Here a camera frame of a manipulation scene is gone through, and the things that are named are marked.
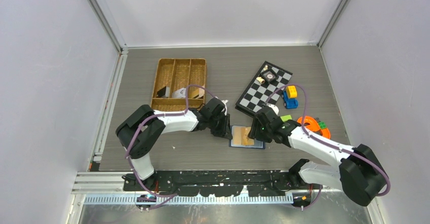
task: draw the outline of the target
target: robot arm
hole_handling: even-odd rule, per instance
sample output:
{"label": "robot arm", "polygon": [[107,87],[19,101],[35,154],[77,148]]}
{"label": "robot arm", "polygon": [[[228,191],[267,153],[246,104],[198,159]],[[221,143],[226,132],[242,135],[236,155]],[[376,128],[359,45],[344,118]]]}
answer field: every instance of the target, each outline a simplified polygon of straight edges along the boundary
{"label": "robot arm", "polygon": [[[308,152],[329,164],[329,166],[319,165],[301,159],[289,170],[293,184],[296,186],[304,183],[327,185],[342,190],[351,200],[362,206],[367,206],[386,185],[383,176],[369,164],[308,137],[299,123],[293,120],[283,122],[273,107],[273,105],[266,106],[256,113],[248,137],[264,142],[275,140],[276,143]],[[353,147],[317,134],[313,136],[340,149],[355,152],[382,169],[372,150],[363,144]]]}
{"label": "robot arm", "polygon": [[149,120],[139,133],[130,151],[130,158],[139,178],[145,180],[154,173],[149,151],[160,135],[175,131],[198,131],[210,129],[212,135],[232,139],[230,129],[230,115],[225,113],[225,104],[218,98],[212,98],[202,108],[190,108],[182,116],[166,116],[166,114],[179,114],[184,111],[162,112],[152,110],[149,105],[139,107],[117,129],[122,146],[126,149],[138,129],[139,124],[152,115],[165,115]]}
{"label": "robot arm", "polygon": [[[368,163],[308,137],[299,123],[293,120],[283,122],[277,115],[278,112],[278,108],[274,105],[260,109],[254,117],[248,137],[263,142],[274,140],[276,143],[308,152],[329,164],[326,166],[307,159],[299,160],[289,170],[289,179],[293,186],[299,187],[305,183],[330,186],[342,190],[357,204],[367,206],[386,185],[384,177]],[[161,134],[209,128],[211,134],[216,137],[232,139],[230,115],[225,111],[225,104],[217,98],[212,98],[200,109],[190,108],[184,115],[166,116],[174,113],[152,110],[148,105],[143,105],[116,130],[122,146],[127,149],[142,121],[152,115],[164,115],[152,118],[144,125],[146,128],[142,128],[130,150],[130,159],[142,180],[154,173],[149,151]],[[324,142],[328,144],[359,154],[382,168],[372,150],[363,144],[353,147],[316,134],[313,136],[324,139]]]}

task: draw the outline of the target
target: checkered board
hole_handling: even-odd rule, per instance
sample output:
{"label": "checkered board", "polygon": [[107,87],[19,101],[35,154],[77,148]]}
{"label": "checkered board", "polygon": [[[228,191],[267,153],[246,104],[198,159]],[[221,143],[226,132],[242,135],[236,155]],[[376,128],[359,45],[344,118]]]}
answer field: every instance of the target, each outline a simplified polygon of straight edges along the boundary
{"label": "checkered board", "polygon": [[[266,65],[278,75],[278,78],[276,81],[272,81],[271,83],[266,82],[264,84],[260,84],[256,78],[260,76],[260,72],[263,71],[263,68]],[[239,100],[237,100],[235,108],[248,116],[254,117],[255,113],[264,107],[267,98],[276,90],[276,88],[286,85],[292,75],[293,73],[289,72],[288,70],[265,61],[257,71],[251,83],[240,96]],[[272,96],[268,103],[276,104],[279,97],[281,96],[281,93],[282,91],[278,91]]]}

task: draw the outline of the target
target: gray table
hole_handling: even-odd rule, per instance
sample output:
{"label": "gray table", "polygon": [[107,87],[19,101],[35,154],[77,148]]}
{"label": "gray table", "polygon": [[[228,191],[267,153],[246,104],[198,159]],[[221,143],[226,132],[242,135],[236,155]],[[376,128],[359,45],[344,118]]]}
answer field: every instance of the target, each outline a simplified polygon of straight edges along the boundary
{"label": "gray table", "polygon": [[[244,126],[250,126],[252,118],[234,109],[234,104],[261,64],[265,60],[274,63],[293,73],[290,83],[306,89],[308,115],[326,123],[332,140],[348,144],[317,47],[136,49],[128,54],[100,170],[129,170],[115,129],[139,106],[150,104],[160,58],[205,58],[207,88],[220,99],[229,100],[231,124]],[[300,91],[298,100],[298,109],[286,110],[280,99],[280,115],[290,114],[293,119],[301,116],[304,101]],[[154,168],[160,170],[288,169],[300,158],[321,163],[305,152],[276,143],[266,144],[265,150],[231,148],[226,139],[212,137],[209,130],[162,135],[150,155]]]}

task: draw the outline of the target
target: blue toy car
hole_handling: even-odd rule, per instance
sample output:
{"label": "blue toy car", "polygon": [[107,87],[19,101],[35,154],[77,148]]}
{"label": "blue toy car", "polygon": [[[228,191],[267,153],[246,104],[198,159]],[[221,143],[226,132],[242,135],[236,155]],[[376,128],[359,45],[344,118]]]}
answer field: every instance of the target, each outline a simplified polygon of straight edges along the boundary
{"label": "blue toy car", "polygon": [[289,99],[285,90],[282,92],[282,98],[284,100],[283,105],[286,109],[295,109],[299,106],[299,101],[295,98]]}

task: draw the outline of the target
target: woven basket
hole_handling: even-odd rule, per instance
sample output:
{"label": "woven basket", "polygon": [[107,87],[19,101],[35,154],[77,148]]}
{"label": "woven basket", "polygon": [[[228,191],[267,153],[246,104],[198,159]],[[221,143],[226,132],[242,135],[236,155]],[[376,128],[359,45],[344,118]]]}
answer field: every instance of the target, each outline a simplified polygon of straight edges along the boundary
{"label": "woven basket", "polygon": [[[158,61],[157,75],[152,93],[151,108],[159,111],[185,110],[185,98],[171,98],[172,93],[190,84],[206,85],[206,60],[202,58],[179,59],[162,58]],[[170,87],[169,98],[156,98],[157,91]],[[189,99],[189,107],[198,107],[205,102],[201,99]]]}

